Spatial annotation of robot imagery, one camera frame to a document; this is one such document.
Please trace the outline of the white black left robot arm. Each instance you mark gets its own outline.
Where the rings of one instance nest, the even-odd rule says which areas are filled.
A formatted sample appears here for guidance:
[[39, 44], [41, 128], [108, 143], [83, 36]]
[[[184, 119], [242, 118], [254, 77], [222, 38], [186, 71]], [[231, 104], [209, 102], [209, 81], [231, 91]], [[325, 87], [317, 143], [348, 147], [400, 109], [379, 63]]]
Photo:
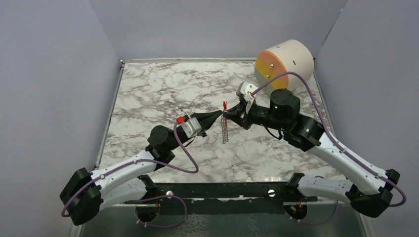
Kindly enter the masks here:
[[78, 169], [59, 195], [64, 205], [61, 216], [78, 226], [115, 204], [136, 199], [151, 202], [155, 198], [154, 185], [140, 177], [163, 167], [197, 173], [197, 162], [186, 150], [185, 143], [197, 136], [205, 137], [221, 115], [222, 111], [218, 110], [180, 116], [172, 127], [153, 127], [148, 145], [133, 157], [100, 170]]

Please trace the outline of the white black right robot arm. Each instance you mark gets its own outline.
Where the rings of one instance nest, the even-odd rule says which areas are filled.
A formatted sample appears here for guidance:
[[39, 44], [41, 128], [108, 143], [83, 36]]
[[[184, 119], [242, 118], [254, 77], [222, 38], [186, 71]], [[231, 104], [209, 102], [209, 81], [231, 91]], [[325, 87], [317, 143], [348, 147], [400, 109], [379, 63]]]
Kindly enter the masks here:
[[380, 169], [358, 155], [354, 155], [356, 160], [351, 159], [348, 148], [328, 136], [320, 122], [300, 114], [299, 110], [298, 97], [287, 89], [277, 89], [270, 95], [269, 107], [259, 106], [253, 99], [246, 101], [241, 96], [239, 103], [223, 116], [244, 129], [254, 124], [278, 130], [290, 145], [320, 158], [346, 177], [345, 180], [327, 180], [294, 173], [285, 187], [288, 199], [328, 198], [349, 203], [368, 217], [381, 215], [390, 207], [393, 197], [393, 187], [381, 177], [397, 184], [400, 174], [394, 169]]

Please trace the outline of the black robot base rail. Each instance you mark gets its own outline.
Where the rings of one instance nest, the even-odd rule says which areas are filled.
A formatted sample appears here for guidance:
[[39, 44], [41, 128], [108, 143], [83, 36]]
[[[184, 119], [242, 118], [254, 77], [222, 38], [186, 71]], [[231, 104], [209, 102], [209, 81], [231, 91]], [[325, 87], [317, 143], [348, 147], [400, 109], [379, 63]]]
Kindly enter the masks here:
[[283, 214], [284, 204], [315, 202], [316, 197], [303, 197], [290, 191], [286, 182], [241, 183], [157, 183], [147, 198], [129, 200], [139, 210], [158, 211], [161, 215], [191, 214]]

